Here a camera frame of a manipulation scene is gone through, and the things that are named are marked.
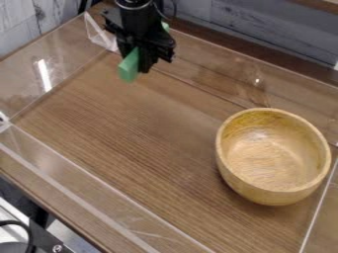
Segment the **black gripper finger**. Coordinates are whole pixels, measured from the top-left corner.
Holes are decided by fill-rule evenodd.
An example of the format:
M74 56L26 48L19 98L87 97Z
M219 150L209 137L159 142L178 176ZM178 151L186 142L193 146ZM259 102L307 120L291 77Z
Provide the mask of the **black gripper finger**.
M127 57L132 52L134 48L138 46L138 40L132 36L120 35L116 39L118 47L123 57Z
M158 52L148 46L139 47L139 71L148 73L152 66L158 63Z

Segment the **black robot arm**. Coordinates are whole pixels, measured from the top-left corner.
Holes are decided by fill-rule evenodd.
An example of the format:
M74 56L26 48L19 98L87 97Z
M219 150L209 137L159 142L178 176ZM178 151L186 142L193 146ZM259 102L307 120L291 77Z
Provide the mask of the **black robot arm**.
M138 71L148 73L162 59L173 62L175 39L163 26L165 0L114 0L102 12L104 30L115 35L123 58L139 50Z

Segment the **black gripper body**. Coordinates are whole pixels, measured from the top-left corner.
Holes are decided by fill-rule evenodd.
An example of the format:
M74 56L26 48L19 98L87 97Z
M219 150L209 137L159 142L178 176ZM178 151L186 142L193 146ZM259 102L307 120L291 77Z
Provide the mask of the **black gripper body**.
M116 36L140 39L167 18L165 0L114 0L115 6L100 13L104 29Z

